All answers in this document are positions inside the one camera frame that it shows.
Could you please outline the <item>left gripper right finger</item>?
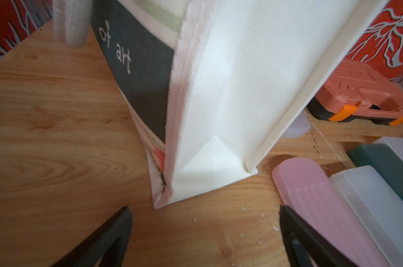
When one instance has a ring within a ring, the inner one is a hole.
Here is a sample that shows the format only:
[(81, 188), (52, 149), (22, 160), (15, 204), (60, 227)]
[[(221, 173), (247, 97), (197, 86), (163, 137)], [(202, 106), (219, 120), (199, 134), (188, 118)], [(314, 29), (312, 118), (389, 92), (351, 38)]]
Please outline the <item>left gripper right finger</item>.
[(291, 207), (280, 207), (279, 224), (285, 251), (292, 267), (356, 266)]

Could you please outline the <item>translucent plastic pencil box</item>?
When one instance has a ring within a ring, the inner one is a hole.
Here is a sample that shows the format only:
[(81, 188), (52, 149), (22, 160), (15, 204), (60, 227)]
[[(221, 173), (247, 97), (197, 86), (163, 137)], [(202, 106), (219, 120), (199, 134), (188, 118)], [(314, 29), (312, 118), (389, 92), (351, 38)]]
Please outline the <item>translucent plastic pencil box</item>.
[(382, 137), (376, 140), (374, 144), (387, 145), (403, 162), (403, 138)]

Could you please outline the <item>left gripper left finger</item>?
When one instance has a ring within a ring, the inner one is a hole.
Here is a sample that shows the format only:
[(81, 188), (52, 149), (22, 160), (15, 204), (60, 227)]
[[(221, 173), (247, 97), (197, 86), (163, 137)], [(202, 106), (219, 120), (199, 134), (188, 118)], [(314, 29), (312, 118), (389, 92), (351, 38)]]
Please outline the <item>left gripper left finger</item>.
[(132, 213), (125, 206), (67, 253), (54, 267), (121, 267), (132, 232)]

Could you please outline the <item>dark green pencil case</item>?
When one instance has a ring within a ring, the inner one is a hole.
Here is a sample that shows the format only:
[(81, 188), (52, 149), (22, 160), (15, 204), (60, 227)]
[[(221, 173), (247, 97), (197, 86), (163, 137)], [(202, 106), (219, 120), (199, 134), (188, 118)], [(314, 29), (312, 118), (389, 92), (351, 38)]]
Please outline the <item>dark green pencil case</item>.
[(362, 144), (347, 152), (356, 167), (371, 166), (403, 201), (403, 161), (386, 144)]

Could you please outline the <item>pink pencil case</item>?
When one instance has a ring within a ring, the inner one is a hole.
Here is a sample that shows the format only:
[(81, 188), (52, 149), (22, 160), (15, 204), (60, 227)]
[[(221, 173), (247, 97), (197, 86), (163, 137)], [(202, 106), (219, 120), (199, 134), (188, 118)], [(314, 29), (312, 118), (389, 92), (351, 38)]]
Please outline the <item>pink pencil case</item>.
[(272, 178), (284, 204), (357, 266), (388, 265), (314, 160), (287, 159), (275, 167)]

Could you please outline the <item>white canvas tote bag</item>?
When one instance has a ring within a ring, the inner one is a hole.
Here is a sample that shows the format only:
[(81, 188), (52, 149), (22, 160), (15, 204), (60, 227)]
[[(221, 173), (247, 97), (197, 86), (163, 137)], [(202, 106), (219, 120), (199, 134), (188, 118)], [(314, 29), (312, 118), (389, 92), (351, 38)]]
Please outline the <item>white canvas tote bag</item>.
[(154, 208), (256, 175), (385, 1), (54, 1), (92, 31), (146, 147)]

